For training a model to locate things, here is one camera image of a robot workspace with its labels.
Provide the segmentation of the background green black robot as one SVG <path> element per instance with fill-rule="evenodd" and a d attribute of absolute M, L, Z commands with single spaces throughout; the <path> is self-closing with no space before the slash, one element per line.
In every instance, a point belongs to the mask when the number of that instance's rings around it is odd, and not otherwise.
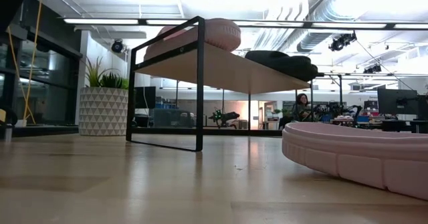
<path fill-rule="evenodd" d="M 221 110 L 216 110 L 212 115 L 209 117 L 214 123 L 216 123 L 218 128 L 228 127 L 227 122 L 229 120 L 235 120 L 238 119 L 240 115 L 236 112 L 228 112 L 228 113 L 222 113 Z"/>

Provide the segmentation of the dark wall screen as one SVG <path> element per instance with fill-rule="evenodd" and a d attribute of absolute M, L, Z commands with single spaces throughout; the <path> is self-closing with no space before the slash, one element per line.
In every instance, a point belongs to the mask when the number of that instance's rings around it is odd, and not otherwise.
<path fill-rule="evenodd" d="M 135 108 L 153 109 L 156 105 L 156 87 L 136 87 L 134 89 Z"/>

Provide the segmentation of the succulent in white patterned pot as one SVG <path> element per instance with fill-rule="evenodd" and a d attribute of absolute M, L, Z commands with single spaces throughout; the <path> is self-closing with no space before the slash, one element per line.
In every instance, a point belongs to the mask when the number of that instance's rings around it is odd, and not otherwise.
<path fill-rule="evenodd" d="M 82 136 L 124 136 L 128 114 L 128 79 L 115 68 L 103 68 L 102 58 L 86 62 L 80 89 L 78 130 Z"/>

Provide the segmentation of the person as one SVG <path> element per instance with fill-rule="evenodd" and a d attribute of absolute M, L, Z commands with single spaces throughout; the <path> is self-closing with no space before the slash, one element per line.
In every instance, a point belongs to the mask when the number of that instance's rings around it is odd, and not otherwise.
<path fill-rule="evenodd" d="M 298 122 L 305 122 L 311 120 L 312 111 L 309 107 L 308 97 L 305 94 L 298 94 L 296 103 L 294 105 L 294 120 Z"/>

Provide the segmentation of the wooden shelf black metal frame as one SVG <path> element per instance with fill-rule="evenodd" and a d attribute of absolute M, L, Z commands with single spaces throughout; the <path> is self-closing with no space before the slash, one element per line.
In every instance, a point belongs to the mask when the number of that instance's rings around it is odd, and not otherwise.
<path fill-rule="evenodd" d="M 206 133 L 206 129 L 203 126 L 205 86 L 247 95 L 309 88 L 308 82 L 293 78 L 206 43 L 206 22 L 206 19 L 196 16 L 132 49 L 128 86 L 127 141 L 133 141 L 133 134 L 160 133 L 159 129 L 138 128 L 132 125 L 135 113 L 134 82 L 137 74 L 148 74 L 196 84 L 196 126 L 171 130 L 171 134 L 195 135 L 193 152 L 202 151 L 203 136 Z M 149 60 L 140 63 L 136 61 L 136 54 L 139 50 L 158 43 L 184 28 L 196 30 L 197 38 L 195 41 Z"/>

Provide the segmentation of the pink rubber slide sandal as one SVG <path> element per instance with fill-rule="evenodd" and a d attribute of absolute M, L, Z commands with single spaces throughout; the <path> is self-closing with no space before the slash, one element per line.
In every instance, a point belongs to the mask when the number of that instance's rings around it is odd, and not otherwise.
<path fill-rule="evenodd" d="M 144 60 L 156 57 L 197 40 L 197 27 L 179 30 L 147 47 Z M 205 21 L 205 42 L 232 52 L 241 44 L 241 30 L 233 21 L 223 18 Z"/>
<path fill-rule="evenodd" d="M 428 201 L 428 134 L 291 122 L 282 153 L 315 171 Z"/>

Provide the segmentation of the black computer monitor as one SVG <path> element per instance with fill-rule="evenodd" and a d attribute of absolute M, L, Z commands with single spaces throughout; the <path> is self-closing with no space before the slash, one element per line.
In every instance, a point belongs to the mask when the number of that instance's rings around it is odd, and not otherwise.
<path fill-rule="evenodd" d="M 418 95 L 415 90 L 378 89 L 380 114 L 418 115 Z"/>

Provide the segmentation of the background black robot arms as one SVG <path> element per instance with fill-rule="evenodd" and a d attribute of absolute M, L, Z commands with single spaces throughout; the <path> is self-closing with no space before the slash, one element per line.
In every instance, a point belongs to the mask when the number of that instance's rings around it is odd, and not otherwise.
<path fill-rule="evenodd" d="M 362 106 L 346 107 L 338 102 L 329 102 L 325 106 L 317 105 L 314 107 L 314 122 L 357 128 L 361 110 Z"/>

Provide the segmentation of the black aluminium table frame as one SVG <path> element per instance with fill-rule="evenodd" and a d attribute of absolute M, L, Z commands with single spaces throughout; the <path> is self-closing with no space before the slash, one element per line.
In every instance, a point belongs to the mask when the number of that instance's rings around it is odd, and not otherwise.
<path fill-rule="evenodd" d="M 178 129 L 178 128 L 133 128 L 133 134 L 177 134 L 177 135 L 196 135 L 196 129 Z M 77 134 L 77 126 L 30 126 L 15 127 L 12 131 L 12 137 L 27 136 L 47 136 L 61 134 Z M 281 136 L 281 130 L 232 130 L 232 129 L 206 129 L 202 131 L 203 135 L 221 135 L 221 136 Z"/>

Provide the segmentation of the overhead light bar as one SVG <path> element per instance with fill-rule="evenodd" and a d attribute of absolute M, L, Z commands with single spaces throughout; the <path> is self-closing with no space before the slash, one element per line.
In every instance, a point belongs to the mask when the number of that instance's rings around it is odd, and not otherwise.
<path fill-rule="evenodd" d="M 113 26 L 170 26 L 196 25 L 201 17 L 192 19 L 103 19 L 103 18 L 63 18 L 71 25 L 113 25 Z M 341 29 L 370 31 L 428 31 L 428 23 L 418 22 L 363 22 L 363 21 L 268 21 L 233 20 L 239 27 L 246 28 L 292 28 L 292 29 Z"/>

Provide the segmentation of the background black rig frame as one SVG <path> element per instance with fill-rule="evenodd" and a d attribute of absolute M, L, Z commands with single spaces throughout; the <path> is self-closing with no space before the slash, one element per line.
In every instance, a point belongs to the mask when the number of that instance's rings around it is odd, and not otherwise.
<path fill-rule="evenodd" d="M 358 90 L 345 90 L 343 75 L 337 75 L 336 79 L 333 79 L 333 82 L 338 86 L 337 90 L 322 90 L 323 94 L 327 92 L 329 94 L 336 94 L 336 97 L 332 97 L 332 101 L 338 101 L 338 103 L 342 106 L 351 106 L 352 103 L 360 106 L 363 102 L 376 101 L 377 102 L 377 110 L 379 113 L 379 105 L 378 105 L 378 89 L 390 89 L 387 88 L 386 84 L 371 86 L 369 88 L 360 87 Z M 391 90 L 413 90 L 413 89 L 391 89 Z M 418 117 L 417 121 L 428 121 L 428 96 L 418 94 Z M 413 114 L 383 114 L 383 115 L 413 115 Z"/>

